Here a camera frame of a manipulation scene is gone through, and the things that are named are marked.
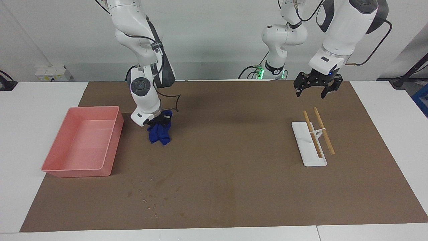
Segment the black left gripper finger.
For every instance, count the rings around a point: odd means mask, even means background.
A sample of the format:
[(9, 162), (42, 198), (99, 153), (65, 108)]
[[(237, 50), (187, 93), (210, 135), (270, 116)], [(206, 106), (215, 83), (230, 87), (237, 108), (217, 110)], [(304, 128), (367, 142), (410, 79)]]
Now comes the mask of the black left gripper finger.
[(323, 91), (321, 92), (321, 95), (320, 95), (321, 98), (324, 99), (327, 96), (327, 94), (329, 94), (330, 92), (337, 91), (339, 89), (339, 87), (340, 87), (340, 85), (341, 85), (342, 82), (343, 82), (342, 76), (341, 75), (336, 75), (333, 78), (333, 82), (331, 84), (327, 84), (326, 83), (324, 85), (324, 89), (323, 89)]
[(298, 73), (294, 80), (294, 89), (296, 90), (296, 96), (300, 97), (301, 93), (303, 93), (303, 90), (310, 88), (311, 82), (309, 79), (309, 74), (306, 74), (304, 72)]

